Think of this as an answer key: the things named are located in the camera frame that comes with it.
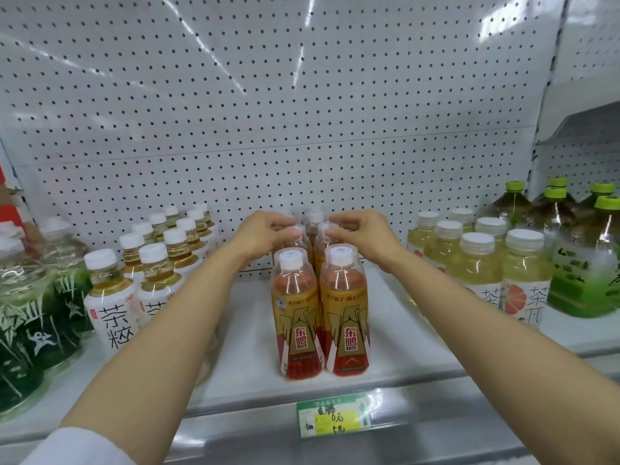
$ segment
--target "hand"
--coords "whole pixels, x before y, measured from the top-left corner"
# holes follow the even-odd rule
[[[299,230],[291,228],[291,225],[295,225],[294,219],[262,210],[246,217],[230,241],[230,245],[239,250],[244,258],[242,268],[274,247],[299,238]]]
[[[329,219],[342,223],[345,228],[329,228],[327,236],[356,246],[364,258],[385,272],[390,272],[389,262],[405,250],[392,232],[388,219],[376,210],[351,210]]]

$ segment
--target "forearm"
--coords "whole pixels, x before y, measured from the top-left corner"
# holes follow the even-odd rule
[[[95,431],[138,465],[161,463],[243,260],[228,244],[201,265],[104,366],[61,426]]]
[[[620,460],[620,389],[546,336],[406,251],[389,269],[543,464]]]

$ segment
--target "price tag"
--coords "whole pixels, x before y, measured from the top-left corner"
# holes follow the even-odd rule
[[[299,436],[307,439],[370,429],[370,403],[366,393],[299,402]]]

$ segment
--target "grapefruit illustration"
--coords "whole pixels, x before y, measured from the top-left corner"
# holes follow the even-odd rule
[[[527,294],[519,286],[511,285],[508,287],[506,293],[506,300],[504,300],[504,311],[508,315],[516,315],[518,312],[525,308],[525,304],[528,301]]]

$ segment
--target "green bottle cap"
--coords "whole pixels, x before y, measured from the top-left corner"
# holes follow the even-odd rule
[[[620,197],[599,196],[594,207],[603,210],[620,210]]]
[[[569,179],[566,176],[562,178],[549,178],[547,180],[547,186],[551,186],[554,188],[565,188],[568,185],[569,185]]]
[[[508,181],[506,183],[506,190],[514,192],[523,191],[523,181]]]
[[[566,197],[566,188],[548,187],[544,190],[544,196],[551,199],[564,199]]]
[[[616,185],[614,183],[592,183],[592,187],[590,187],[590,192],[595,192],[597,194],[613,194],[616,190]]]

